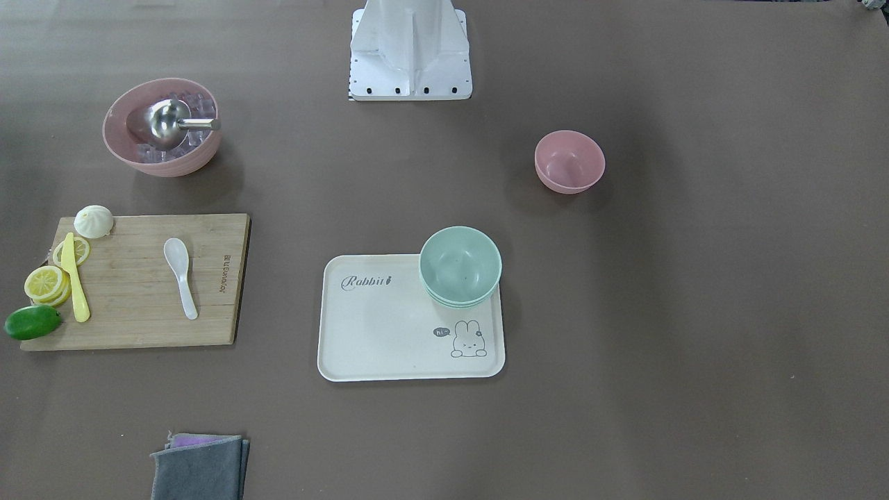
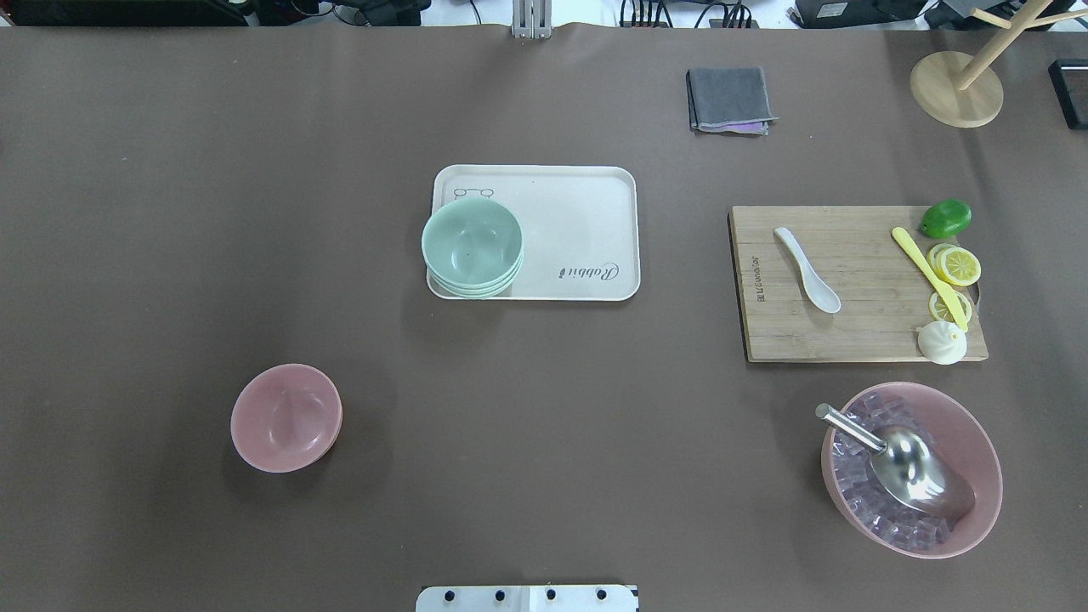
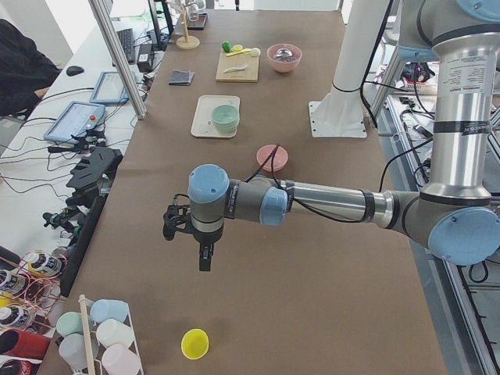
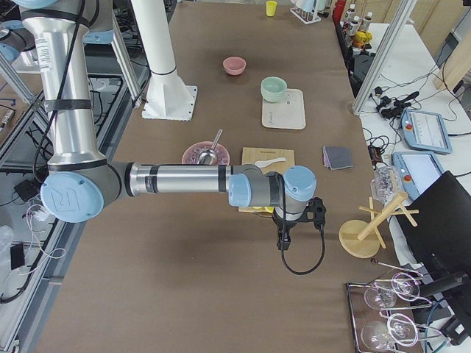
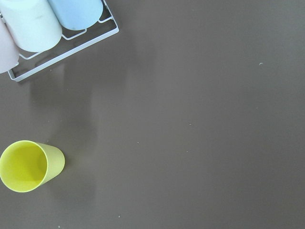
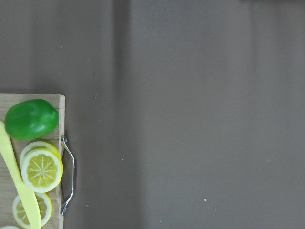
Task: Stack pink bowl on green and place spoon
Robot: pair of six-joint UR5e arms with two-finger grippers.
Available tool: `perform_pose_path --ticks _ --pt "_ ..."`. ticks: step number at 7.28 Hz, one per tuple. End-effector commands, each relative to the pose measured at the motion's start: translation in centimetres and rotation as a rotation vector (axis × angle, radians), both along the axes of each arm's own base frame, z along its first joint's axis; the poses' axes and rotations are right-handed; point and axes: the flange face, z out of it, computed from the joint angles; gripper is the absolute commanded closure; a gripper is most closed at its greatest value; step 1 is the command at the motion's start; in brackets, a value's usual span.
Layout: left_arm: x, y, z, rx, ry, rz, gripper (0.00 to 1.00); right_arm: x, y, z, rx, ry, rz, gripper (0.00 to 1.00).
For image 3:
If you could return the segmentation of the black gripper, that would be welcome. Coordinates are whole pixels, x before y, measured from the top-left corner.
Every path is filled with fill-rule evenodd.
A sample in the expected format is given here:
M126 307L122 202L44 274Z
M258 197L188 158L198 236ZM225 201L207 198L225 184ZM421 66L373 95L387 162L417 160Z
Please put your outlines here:
M214 244L222 237L222 230L212 232L194 231L194 238L200 244L198 268L202 272L211 270Z

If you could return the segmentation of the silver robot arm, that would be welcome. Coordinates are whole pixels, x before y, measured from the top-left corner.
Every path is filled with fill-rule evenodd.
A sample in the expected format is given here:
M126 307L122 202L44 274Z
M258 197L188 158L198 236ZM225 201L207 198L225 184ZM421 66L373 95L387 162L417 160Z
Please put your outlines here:
M499 49L496 1L405 1L401 38L439 58L430 179L419 192L363 191L257 177L232 180L205 164L189 177L187 225L210 269L227 219L279 225L304 208L341 223L375 223L444 261L479 263L499 246L499 218L483 185Z

